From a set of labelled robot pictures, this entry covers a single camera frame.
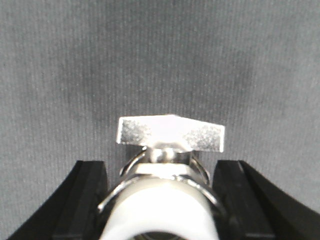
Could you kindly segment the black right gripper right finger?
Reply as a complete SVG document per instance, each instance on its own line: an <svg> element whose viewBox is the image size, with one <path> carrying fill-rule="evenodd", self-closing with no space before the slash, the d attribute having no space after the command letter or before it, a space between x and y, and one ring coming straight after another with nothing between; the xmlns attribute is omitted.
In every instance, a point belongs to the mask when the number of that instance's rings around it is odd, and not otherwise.
<svg viewBox="0 0 320 240"><path fill-rule="evenodd" d="M318 240L320 215L243 160L219 160L212 187L226 210L221 240Z"/></svg>

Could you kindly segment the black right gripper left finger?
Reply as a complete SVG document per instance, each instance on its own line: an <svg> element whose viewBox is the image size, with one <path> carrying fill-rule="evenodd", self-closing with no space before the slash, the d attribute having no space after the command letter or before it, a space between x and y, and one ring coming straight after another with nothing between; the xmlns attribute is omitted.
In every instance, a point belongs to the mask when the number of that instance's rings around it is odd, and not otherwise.
<svg viewBox="0 0 320 240"><path fill-rule="evenodd" d="M10 240L97 240L104 217L99 203L107 196L104 161L78 160L55 192Z"/></svg>

